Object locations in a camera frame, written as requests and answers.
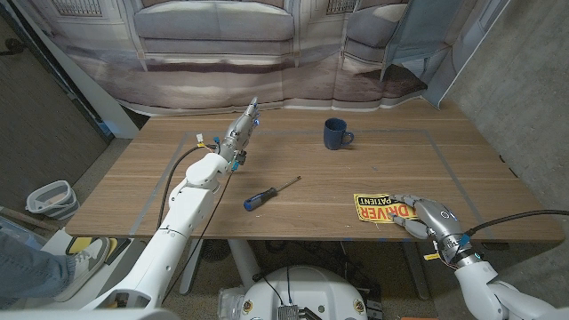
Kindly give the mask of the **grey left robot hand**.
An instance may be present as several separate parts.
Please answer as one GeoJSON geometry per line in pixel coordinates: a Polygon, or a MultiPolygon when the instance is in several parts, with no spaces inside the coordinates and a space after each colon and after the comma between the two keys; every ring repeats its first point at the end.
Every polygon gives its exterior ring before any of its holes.
{"type": "Polygon", "coordinates": [[[230,124],[218,154],[231,162],[237,153],[243,151],[254,128],[259,124],[259,116],[257,97],[253,97],[245,112],[230,124]]]}

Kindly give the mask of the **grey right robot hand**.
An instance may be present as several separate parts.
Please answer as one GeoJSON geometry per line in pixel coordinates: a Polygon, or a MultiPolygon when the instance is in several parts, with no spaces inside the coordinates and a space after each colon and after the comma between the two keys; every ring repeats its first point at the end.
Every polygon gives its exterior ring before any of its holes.
{"type": "Polygon", "coordinates": [[[390,199],[411,206],[420,222],[401,218],[393,213],[389,216],[409,234],[419,239],[433,236],[440,244],[453,248],[458,246],[462,228],[458,219],[443,204],[413,195],[390,195],[390,199]]]}

